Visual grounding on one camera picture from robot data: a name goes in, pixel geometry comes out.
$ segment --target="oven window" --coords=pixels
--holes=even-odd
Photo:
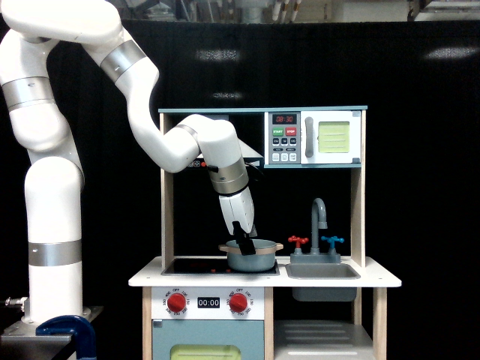
[[[350,123],[348,121],[320,121],[318,123],[318,151],[349,152]]]
[[[175,345],[170,360],[242,360],[242,354],[233,345]]]

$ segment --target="microwave handle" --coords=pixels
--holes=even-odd
[[[305,132],[307,133],[305,156],[311,158],[314,156],[314,120],[310,116],[305,119]]]

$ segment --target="wooden frame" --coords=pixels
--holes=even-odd
[[[160,129],[166,133],[172,127],[167,114],[160,114]],[[351,170],[351,257],[359,266],[365,259],[365,164],[366,111],[361,111],[361,164]],[[161,249],[162,266],[175,258],[173,244],[173,175],[161,170]],[[274,360],[273,287],[265,287],[265,360]],[[386,360],[387,289],[373,289],[373,354],[376,360]],[[152,288],[143,288],[143,360],[152,360]],[[352,322],[362,324],[362,288],[352,302]]]

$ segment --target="00:00 display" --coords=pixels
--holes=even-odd
[[[219,308],[220,298],[198,298],[199,308]]]

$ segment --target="stovetop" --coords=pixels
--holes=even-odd
[[[162,275],[279,275],[278,264],[261,272],[237,271],[228,266],[227,259],[175,259]]]

